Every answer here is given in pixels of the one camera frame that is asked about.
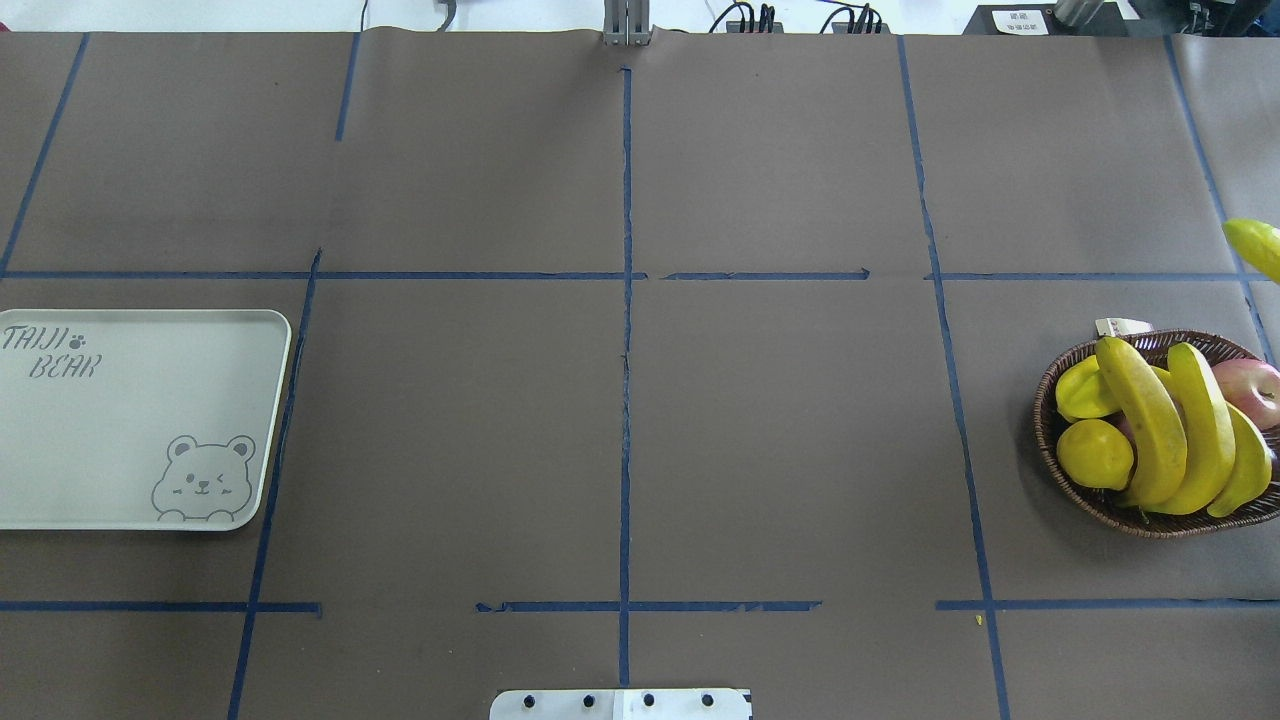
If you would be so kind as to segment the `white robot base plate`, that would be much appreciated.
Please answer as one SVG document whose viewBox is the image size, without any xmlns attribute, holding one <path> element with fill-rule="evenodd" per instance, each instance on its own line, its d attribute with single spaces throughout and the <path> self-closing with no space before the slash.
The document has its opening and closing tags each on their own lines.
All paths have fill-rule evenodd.
<svg viewBox="0 0 1280 720">
<path fill-rule="evenodd" d="M 490 719 L 753 719 L 749 691 L 735 688 L 600 688 L 504 691 Z"/>
</svg>

